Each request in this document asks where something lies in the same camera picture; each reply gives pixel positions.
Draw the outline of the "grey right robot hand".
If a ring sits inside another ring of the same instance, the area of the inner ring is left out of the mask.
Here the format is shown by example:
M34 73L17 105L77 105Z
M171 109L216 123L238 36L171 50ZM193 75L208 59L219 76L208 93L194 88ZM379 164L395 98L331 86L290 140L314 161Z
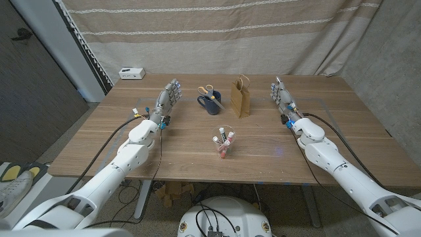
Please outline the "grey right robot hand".
M285 88L284 82L280 76L276 77L276 82L271 84L270 97L276 102L278 110L281 113L282 124L288 128L303 118L303 114L299 111L294 98Z

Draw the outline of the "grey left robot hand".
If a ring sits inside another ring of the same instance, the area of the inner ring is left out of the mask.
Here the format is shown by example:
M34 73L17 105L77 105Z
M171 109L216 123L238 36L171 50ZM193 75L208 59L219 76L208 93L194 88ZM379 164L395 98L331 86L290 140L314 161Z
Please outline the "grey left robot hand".
M156 124L160 124L163 117L171 113L173 106L182 97L181 85L176 78L169 82L164 89L160 92L155 107L150 114L150 120Z

